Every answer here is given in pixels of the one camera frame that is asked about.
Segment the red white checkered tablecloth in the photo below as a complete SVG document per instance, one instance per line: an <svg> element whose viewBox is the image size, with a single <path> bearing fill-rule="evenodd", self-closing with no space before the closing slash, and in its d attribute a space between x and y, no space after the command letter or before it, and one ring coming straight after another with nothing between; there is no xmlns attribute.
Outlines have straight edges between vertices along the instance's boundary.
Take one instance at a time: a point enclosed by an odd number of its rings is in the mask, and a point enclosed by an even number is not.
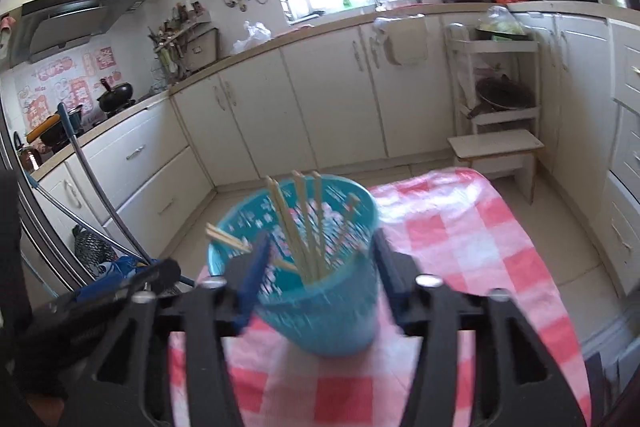
<svg viewBox="0 0 640 427"><path fill-rule="evenodd" d="M262 320L224 344L247 426L585 426L585 363L532 240L479 172L373 192L375 337L321 358Z"/></svg>

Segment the black wok on stove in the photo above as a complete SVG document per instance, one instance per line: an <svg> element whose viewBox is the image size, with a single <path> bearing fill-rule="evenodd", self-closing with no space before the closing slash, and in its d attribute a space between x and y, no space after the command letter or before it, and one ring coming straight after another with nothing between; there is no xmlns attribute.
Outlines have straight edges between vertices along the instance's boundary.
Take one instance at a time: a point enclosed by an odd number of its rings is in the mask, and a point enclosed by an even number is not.
<svg viewBox="0 0 640 427"><path fill-rule="evenodd" d="M134 88L129 82L121 82L111 86L105 78L101 78L100 83L104 92L99 96L98 103L103 113L117 112L132 99Z"/></svg>

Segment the white small storage shelf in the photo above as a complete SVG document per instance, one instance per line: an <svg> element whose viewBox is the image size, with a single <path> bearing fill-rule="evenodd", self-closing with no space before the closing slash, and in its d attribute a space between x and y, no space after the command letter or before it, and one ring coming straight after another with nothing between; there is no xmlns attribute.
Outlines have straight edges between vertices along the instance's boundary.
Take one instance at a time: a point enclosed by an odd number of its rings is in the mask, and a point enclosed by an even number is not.
<svg viewBox="0 0 640 427"><path fill-rule="evenodd" d="M510 35L450 23L445 44L454 80L454 163L489 179L510 176L533 202L544 149L538 37L529 28Z"/></svg>

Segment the range hood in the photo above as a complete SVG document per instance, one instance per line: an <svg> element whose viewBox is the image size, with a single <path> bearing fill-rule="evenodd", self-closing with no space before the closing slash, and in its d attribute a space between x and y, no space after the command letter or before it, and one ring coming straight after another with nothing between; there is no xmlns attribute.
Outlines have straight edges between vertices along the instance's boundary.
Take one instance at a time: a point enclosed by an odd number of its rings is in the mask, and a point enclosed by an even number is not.
<svg viewBox="0 0 640 427"><path fill-rule="evenodd" d="M145 0L34 0L12 32L11 64L37 63L103 35Z"/></svg>

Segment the white hanging trash bin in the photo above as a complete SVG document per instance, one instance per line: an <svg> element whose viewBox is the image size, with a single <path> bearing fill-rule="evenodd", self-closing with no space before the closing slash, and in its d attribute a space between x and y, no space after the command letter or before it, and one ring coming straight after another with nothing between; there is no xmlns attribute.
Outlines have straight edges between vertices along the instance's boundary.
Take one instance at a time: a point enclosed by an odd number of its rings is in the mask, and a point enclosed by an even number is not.
<svg viewBox="0 0 640 427"><path fill-rule="evenodd" d="M390 64L410 66L428 59L428 30L423 14L377 17L373 29Z"/></svg>

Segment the white plastic bag on counter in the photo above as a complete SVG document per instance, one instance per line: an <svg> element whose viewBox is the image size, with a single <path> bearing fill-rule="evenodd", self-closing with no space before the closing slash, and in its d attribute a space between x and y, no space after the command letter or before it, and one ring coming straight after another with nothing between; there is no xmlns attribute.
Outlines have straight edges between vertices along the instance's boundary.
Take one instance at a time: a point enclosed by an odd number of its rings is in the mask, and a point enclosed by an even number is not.
<svg viewBox="0 0 640 427"><path fill-rule="evenodd" d="M261 46L272 38L272 32L263 23L251 23L249 20L244 22L244 29L247 32L245 39L236 40L231 48L232 55L238 55L250 49Z"/></svg>

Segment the wall utensil rack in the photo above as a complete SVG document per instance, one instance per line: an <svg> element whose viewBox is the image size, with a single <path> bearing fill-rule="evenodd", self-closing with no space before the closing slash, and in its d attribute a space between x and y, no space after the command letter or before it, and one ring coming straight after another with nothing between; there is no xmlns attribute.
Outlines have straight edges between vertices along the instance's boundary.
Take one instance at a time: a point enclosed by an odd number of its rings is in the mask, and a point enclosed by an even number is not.
<svg viewBox="0 0 640 427"><path fill-rule="evenodd" d="M167 84L185 80L220 59L220 32L199 1L176 3L169 18L148 28Z"/></svg>

